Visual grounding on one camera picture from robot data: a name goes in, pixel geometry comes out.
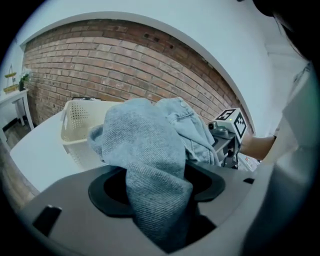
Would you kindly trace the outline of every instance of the white wall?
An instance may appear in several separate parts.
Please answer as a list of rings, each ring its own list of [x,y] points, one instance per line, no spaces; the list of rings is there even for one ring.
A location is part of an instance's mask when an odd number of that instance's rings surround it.
[[[268,128],[273,71],[252,13],[235,0],[48,0],[17,35],[19,45],[51,28],[86,19],[123,19],[171,34],[226,79],[257,135]]]
[[[2,64],[0,66],[0,93],[4,94],[3,88],[11,86],[12,79],[9,81],[5,78],[5,75],[9,73],[10,65],[12,64],[13,72],[16,72],[15,75],[15,84],[20,80],[20,75],[22,72],[22,62],[23,62],[24,52],[21,47],[18,45],[17,40],[14,39],[8,48]],[[0,108],[0,129],[7,125],[10,121],[17,117],[16,109],[13,104],[8,104],[5,107]]]

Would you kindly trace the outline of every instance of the clothing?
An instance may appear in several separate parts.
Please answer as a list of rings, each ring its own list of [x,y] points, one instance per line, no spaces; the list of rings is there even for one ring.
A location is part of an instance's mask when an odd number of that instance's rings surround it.
[[[155,106],[180,135],[188,160],[220,165],[208,127],[182,98],[165,98]]]
[[[312,69],[310,63],[300,72],[294,79],[292,91],[289,95],[288,102],[298,94],[303,86],[305,86],[310,77],[310,70]],[[276,140],[274,141],[270,151],[263,159],[263,163],[274,164],[284,154],[294,151],[298,148],[298,142],[294,135],[290,124],[285,117],[282,117],[278,128],[275,131]]]
[[[105,163],[127,170],[134,221],[167,253],[186,245],[195,211],[189,203],[193,186],[184,178],[186,156],[215,163],[214,140],[205,129],[181,98],[163,99],[155,106],[138,98],[109,109],[104,124],[88,136]]]

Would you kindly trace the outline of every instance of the white table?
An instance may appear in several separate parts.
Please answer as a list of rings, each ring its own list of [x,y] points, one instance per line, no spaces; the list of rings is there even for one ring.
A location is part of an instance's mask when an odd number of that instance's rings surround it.
[[[25,122],[24,122],[23,116],[22,116],[22,114],[19,110],[19,106],[18,106],[18,101],[22,99],[23,105],[24,105],[24,111],[25,111],[26,117],[28,119],[29,126],[32,130],[32,129],[34,129],[34,124],[32,123],[32,119],[31,119],[31,115],[30,115],[30,111],[29,111],[27,91],[28,91],[28,89],[25,89],[22,91],[16,90],[16,91],[8,93],[8,94],[6,94],[4,91],[2,91],[1,95],[0,95],[0,108],[3,108],[5,105],[14,103],[16,115],[17,115],[18,119],[21,120],[21,124],[24,126]],[[10,152],[11,149],[7,143],[6,135],[2,129],[0,129],[0,139],[1,139],[4,147]]]
[[[40,193],[61,178],[83,171],[62,146],[61,114],[38,125],[10,152],[20,172]]]

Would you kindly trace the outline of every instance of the white countertop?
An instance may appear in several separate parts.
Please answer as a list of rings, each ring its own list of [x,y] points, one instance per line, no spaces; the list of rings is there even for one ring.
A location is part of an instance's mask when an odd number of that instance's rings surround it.
[[[0,105],[1,103],[15,97],[15,96],[18,96],[18,95],[21,95],[28,92],[29,90],[28,89],[25,89],[25,90],[22,90],[22,91],[19,91],[19,90],[15,90],[13,92],[10,92],[8,94],[6,94],[4,91],[1,92],[0,94]]]
[[[59,179],[82,171],[61,144],[61,114],[38,125],[10,152],[20,172],[40,193]]]

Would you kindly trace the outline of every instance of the brick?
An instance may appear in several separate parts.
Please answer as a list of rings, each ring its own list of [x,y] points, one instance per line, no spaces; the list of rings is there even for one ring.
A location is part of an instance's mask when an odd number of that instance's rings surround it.
[[[110,96],[110,95],[102,93],[102,92],[98,93],[98,98],[100,98],[103,101],[108,101],[108,102],[123,102],[122,99]]]
[[[53,56],[56,56],[56,53],[57,52],[51,51],[51,52],[48,52],[45,56],[46,57],[53,57]],[[36,55],[36,56],[34,56],[34,59],[40,59],[41,57],[42,57],[41,55]]]
[[[77,44],[76,43],[70,43],[70,44],[67,44],[68,45],[68,50],[74,50],[74,49],[77,49]]]
[[[73,85],[79,86],[79,85],[81,84],[81,80],[80,80],[80,79],[77,79],[77,78],[72,78],[71,83],[72,83]]]
[[[113,96],[121,97],[121,91],[115,88],[105,87],[105,92]]]
[[[88,77],[88,80],[91,81],[91,82],[100,84],[101,81],[102,81],[102,78],[101,78],[101,76],[90,74],[89,77]]]
[[[205,88],[203,88],[201,85],[198,84],[196,90],[206,96],[210,101],[213,101],[215,98],[214,96],[208,92]]]
[[[226,94],[223,96],[223,98],[229,105],[232,105],[232,101],[229,99],[229,97]]]
[[[179,54],[180,56],[182,56],[185,59],[188,58],[188,55],[189,55],[188,50],[185,50],[185,49],[183,49],[182,47],[179,47],[179,46],[175,47],[174,52],[176,54]]]
[[[61,71],[61,75],[67,77],[67,76],[69,76],[69,71],[63,69],[63,70]]]
[[[224,101],[224,103],[222,103],[227,109],[229,109],[230,108],[230,106],[229,106],[229,104],[226,102],[226,101]]]
[[[192,88],[196,88],[198,86],[198,84],[195,81],[193,81],[191,78],[187,77],[183,73],[179,73],[178,77],[182,82],[186,83],[187,85],[191,86]]]
[[[211,114],[205,112],[205,111],[201,111],[201,114],[200,114],[202,117],[205,117],[206,119],[208,119],[209,121],[212,121],[215,119],[214,116],[212,116]]]
[[[218,85],[224,91],[225,94],[228,95],[228,94],[232,93],[229,85],[225,81],[221,81],[221,80],[218,81]]]
[[[73,44],[73,43],[82,43],[84,40],[83,37],[73,37],[73,38],[68,38],[66,40],[67,44]]]
[[[148,56],[150,56],[150,57],[152,57],[152,58],[155,58],[155,59],[157,59],[158,61],[161,61],[161,62],[164,62],[164,63],[167,63],[168,60],[169,60],[169,58],[166,57],[166,56],[164,56],[163,54],[158,53],[158,52],[156,52],[156,51],[154,51],[154,50],[151,50],[151,49],[149,49],[149,48],[147,48],[147,47],[144,47],[144,46],[141,46],[141,45],[138,45],[138,46],[136,47],[136,50],[137,50],[138,52],[140,52],[140,53],[143,53],[143,54],[145,54],[145,55],[148,55]]]
[[[161,89],[159,87],[155,90],[155,93],[164,97],[164,98],[169,98],[171,95],[171,93],[169,91]]]
[[[128,42],[128,41],[121,41],[120,46],[123,48],[134,50],[137,44],[133,42]]]
[[[191,99],[191,95],[184,92],[183,90],[181,90],[180,93],[177,93],[177,95],[186,101],[190,101],[190,99]]]
[[[167,81],[168,83],[172,84],[172,85],[175,85],[176,82],[177,82],[177,79],[174,78],[173,76],[167,74],[167,73],[163,73],[162,75],[162,79]]]
[[[84,65],[82,64],[75,64],[74,65],[74,70],[76,71],[82,71],[84,69]]]
[[[186,67],[183,67],[182,72],[201,86],[205,83],[204,80]]]
[[[129,49],[119,47],[119,46],[112,46],[110,49],[110,52],[114,53],[114,54],[130,57],[130,58],[136,59],[136,60],[140,60],[142,57],[142,54],[140,52],[136,52],[134,50],[129,50]]]
[[[79,93],[79,94],[86,94],[86,88],[77,86],[77,85],[73,85],[73,84],[68,84],[68,90]]]
[[[121,55],[115,55],[115,59],[114,59],[115,62],[119,62],[128,66],[131,63],[131,60],[132,60],[131,58],[121,56]]]
[[[95,82],[82,80],[80,85],[82,87],[89,88],[89,89],[96,90],[96,91],[100,91],[100,92],[104,92],[105,91],[105,86],[104,85],[101,85],[101,84],[98,84],[98,83],[95,83]]]
[[[73,33],[71,34],[71,37],[72,37],[72,38],[78,38],[78,37],[81,36],[81,34],[82,34],[81,31],[73,32]]]
[[[161,87],[163,89],[166,89],[166,90],[170,90],[170,88],[171,88],[170,84],[168,84],[165,81],[163,81],[161,79],[158,79],[156,77],[152,78],[151,83],[153,83],[154,85],[159,86],[159,87]]]
[[[191,97],[190,102],[204,111],[207,111],[208,109],[208,106],[206,104],[202,103],[200,100],[196,99],[193,96]]]
[[[183,94],[183,90],[179,89],[178,87],[175,87],[175,86],[170,86],[169,89],[167,89],[168,91],[172,92],[174,95],[177,96],[180,96]]]
[[[150,92],[147,92],[146,94],[146,98],[149,99],[149,100],[152,100],[154,102],[158,102],[160,101],[161,99],[163,99],[162,97],[158,96],[158,95],[155,95],[153,93],[150,93]]]
[[[161,78],[162,75],[163,75],[163,72],[161,72],[160,70],[154,68],[153,66],[150,66],[150,65],[147,65],[147,64],[144,64],[142,62],[139,62],[137,60],[132,60],[131,62],[131,66],[132,67],[135,67],[139,70],[142,70],[144,72],[147,72],[147,73],[150,73],[156,77],[159,77]]]
[[[196,91],[195,89],[193,89],[191,86],[187,85],[184,82],[181,82],[180,80],[178,80],[175,84],[178,88],[184,90],[185,92],[191,94],[194,97],[198,97],[199,92]]]
[[[105,45],[105,44],[99,44],[96,49],[98,51],[102,51],[102,52],[109,52],[110,49],[111,49],[111,46],[110,45]]]
[[[207,106],[209,106],[210,108],[214,109],[216,107],[216,105],[209,99],[207,99],[205,96],[203,96],[202,94],[198,95],[198,99],[200,101],[202,101],[203,103],[205,103]]]
[[[98,58],[98,59],[109,60],[109,61],[112,61],[115,57],[113,53],[96,51],[96,50],[91,50],[88,56],[91,58]]]
[[[96,90],[86,89],[86,95],[94,98],[98,98],[98,92]]]
[[[87,80],[88,79],[88,74],[86,73],[83,73],[83,72],[77,72],[77,71],[70,71],[70,74],[69,74],[70,77],[73,77],[73,78],[79,78],[79,79],[85,79]]]
[[[148,82],[145,82],[145,81],[142,81],[138,78],[135,78],[135,77],[132,77],[132,76],[128,76],[128,75],[125,75],[123,77],[123,81],[125,83],[128,83],[130,85],[133,85],[133,86],[137,86],[137,87],[140,87],[140,88],[143,88],[147,91],[150,91],[150,92],[155,92],[156,91],[156,87]]]
[[[64,69],[64,70],[72,70],[75,68],[75,64],[71,64],[71,63],[60,63],[59,64],[59,68],[60,69]]]
[[[71,32],[76,32],[76,31],[86,31],[88,30],[89,26],[74,26],[71,28]]]
[[[87,57],[89,54],[88,50],[79,50],[78,56]]]
[[[158,65],[159,65],[159,61],[158,60],[156,60],[155,58],[146,56],[146,55],[142,56],[141,61],[144,62],[144,63],[147,63],[147,64],[149,64],[151,66],[154,66],[154,67],[158,67]]]
[[[219,109],[221,109],[222,111],[224,111],[226,109],[225,105],[223,105],[222,103],[218,103],[217,105],[219,107]]]
[[[47,93],[50,97],[52,97],[52,98],[55,98],[55,99],[59,99],[59,94],[57,94],[57,93],[55,93],[55,92],[53,92],[53,91],[49,91],[48,93]]]
[[[66,63],[70,63],[72,61],[72,57],[64,57],[63,61]]]
[[[83,42],[84,43],[93,43],[94,42],[94,37],[85,37],[84,39],[83,39]]]
[[[58,94],[62,94],[62,95],[64,95],[64,96],[67,96],[67,97],[70,97],[70,91],[68,91],[68,90],[65,90],[65,89],[60,89],[60,88],[57,88],[56,89],[56,92],[58,93]]]
[[[105,68],[95,67],[95,66],[84,66],[83,71],[88,72],[88,73],[92,73],[92,74],[96,74],[96,75],[100,75],[103,77],[107,77],[108,73],[109,73],[109,70],[107,70]]]
[[[59,82],[63,82],[63,83],[66,83],[66,84],[71,83],[71,77],[67,77],[67,76],[58,76],[57,80]]]
[[[135,95],[144,97],[145,94],[146,94],[146,90],[138,88],[138,87],[135,87],[135,86],[131,86],[130,93],[133,93]]]
[[[96,50],[98,48],[97,43],[77,43],[76,49],[78,50]]]
[[[215,82],[213,82],[211,79],[208,80],[208,82],[209,83],[204,82],[202,85],[203,88],[205,88],[208,92],[212,93],[212,91],[216,91],[219,88],[218,85]]]
[[[80,94],[80,93],[74,92],[74,91],[71,92],[72,98],[79,98],[79,97],[84,97],[84,96],[85,96],[85,94]]]
[[[164,72],[170,74],[171,76],[175,77],[175,78],[179,78],[179,71],[164,64],[164,63],[160,63],[159,64],[159,69],[163,70]]]
[[[131,94],[125,91],[121,92],[121,98],[129,100],[131,98]]]
[[[219,95],[221,95],[222,97],[225,95],[225,92],[219,87],[218,90],[217,90],[217,93]]]
[[[59,50],[66,50],[66,49],[68,49],[68,44],[57,45],[54,50],[59,51]]]
[[[106,69],[119,71],[121,73],[131,75],[131,76],[133,76],[136,73],[136,70],[134,70],[133,68],[131,68],[129,66],[122,65],[119,63],[110,62],[110,61],[106,61],[104,67]]]
[[[121,41],[118,39],[113,39],[108,37],[95,37],[93,39],[93,42],[97,44],[104,44],[104,45],[111,45],[111,46],[118,46],[121,43]]]
[[[113,88],[117,88],[117,89],[120,89],[120,90],[123,90],[123,91],[127,91],[127,92],[130,90],[130,85],[129,84],[126,84],[126,83],[124,83],[122,81],[114,80],[114,79],[111,79],[111,78],[102,79],[101,83],[103,85],[110,86],[110,87],[113,87]]]
[[[142,72],[142,71],[137,71],[136,75],[137,78],[145,80],[147,82],[151,81],[152,76],[148,73]]]
[[[119,72],[115,72],[115,71],[112,71],[112,70],[109,71],[109,75],[108,76],[110,78],[113,78],[113,79],[116,79],[116,80],[120,80],[120,81],[124,78],[124,74],[119,73]]]
[[[64,83],[64,82],[61,82],[60,83],[60,87],[62,88],[62,89],[67,89],[67,87],[68,87],[68,85],[66,84],[66,83]]]
[[[59,100],[61,100],[62,102],[66,103],[67,101],[71,100],[71,97],[67,97],[64,95],[59,95]]]
[[[218,112],[216,112],[215,110],[213,110],[213,109],[210,108],[210,107],[207,109],[207,112],[208,112],[210,115],[212,115],[213,117],[217,117],[217,116],[219,115]]]
[[[145,34],[145,30],[140,26],[130,26],[127,30],[129,35],[133,35],[136,37],[142,37]]]
[[[55,87],[60,87],[60,83],[57,81],[48,81],[48,85],[50,86],[55,86]]]
[[[219,104],[222,105],[222,103],[216,97],[213,97],[212,102],[213,102],[213,104],[215,104],[217,106],[219,106]]]
[[[165,49],[161,44],[157,42],[149,42],[148,47],[160,53],[162,53]]]
[[[60,69],[51,69],[50,74],[61,76],[62,71]]]
[[[77,56],[79,50],[64,50],[62,56]]]
[[[79,63],[79,64],[92,65],[93,60],[90,58],[85,58],[85,57],[73,57],[72,62]]]
[[[102,37],[103,31],[84,31],[81,33],[82,37]]]
[[[64,50],[57,50],[55,52],[55,56],[61,56],[65,51]]]

